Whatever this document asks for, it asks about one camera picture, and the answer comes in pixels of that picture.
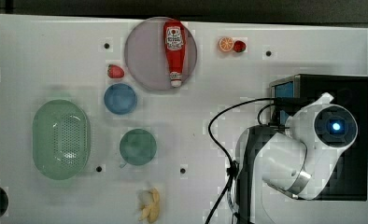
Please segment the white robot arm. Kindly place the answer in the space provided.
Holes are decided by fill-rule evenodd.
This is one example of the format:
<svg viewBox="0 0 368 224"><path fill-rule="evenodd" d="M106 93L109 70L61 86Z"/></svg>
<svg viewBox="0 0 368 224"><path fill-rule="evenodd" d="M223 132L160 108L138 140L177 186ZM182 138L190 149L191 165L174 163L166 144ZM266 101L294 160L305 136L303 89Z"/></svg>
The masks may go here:
<svg viewBox="0 0 368 224"><path fill-rule="evenodd" d="M328 92L289 116L282 128L247 128L235 149L238 174L230 206L237 224L277 224L263 206L263 186L293 200L314 201L358 134L354 116Z"/></svg>

